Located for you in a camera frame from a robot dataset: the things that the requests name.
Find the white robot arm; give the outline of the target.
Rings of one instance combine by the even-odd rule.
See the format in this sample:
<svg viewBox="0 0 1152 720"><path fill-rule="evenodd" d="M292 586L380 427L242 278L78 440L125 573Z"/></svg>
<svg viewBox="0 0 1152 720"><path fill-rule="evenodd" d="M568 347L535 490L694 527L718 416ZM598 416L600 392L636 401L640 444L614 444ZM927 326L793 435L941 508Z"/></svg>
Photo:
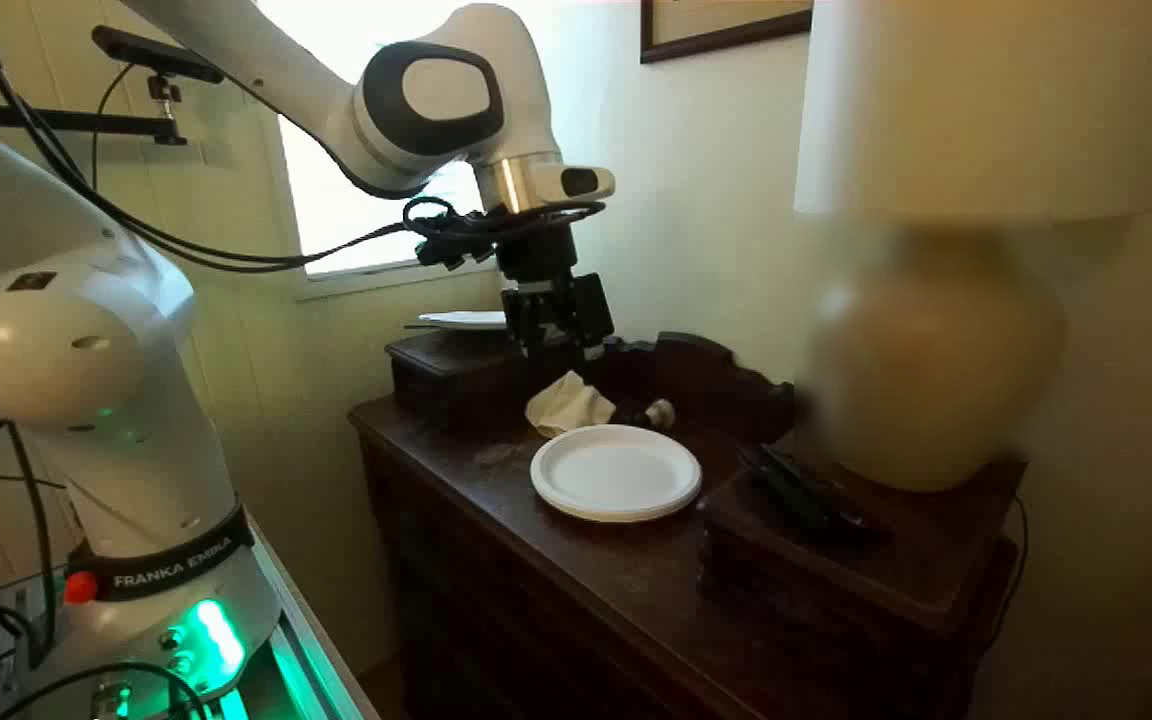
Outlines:
<svg viewBox="0 0 1152 720"><path fill-rule="evenodd" d="M373 196L466 161L485 233L532 238L614 191L561 161L526 18L466 4L342 81L254 0L125 0L302 122ZM13 702L55 720L213 720L279 624L248 516L185 374L193 282L131 219L0 139L0 427L78 490L87 552L44 580Z"/></svg>

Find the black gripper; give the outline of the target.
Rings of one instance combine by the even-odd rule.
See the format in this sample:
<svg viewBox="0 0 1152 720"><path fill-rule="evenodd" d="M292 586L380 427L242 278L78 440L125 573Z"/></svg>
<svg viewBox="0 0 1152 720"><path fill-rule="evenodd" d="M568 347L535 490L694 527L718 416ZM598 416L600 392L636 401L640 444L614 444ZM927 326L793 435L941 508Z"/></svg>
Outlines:
<svg viewBox="0 0 1152 720"><path fill-rule="evenodd" d="M506 273L506 319L528 355L586 355L614 335L614 310L598 273L578 273L578 238L565 217L519 217L497 234Z"/></svg>

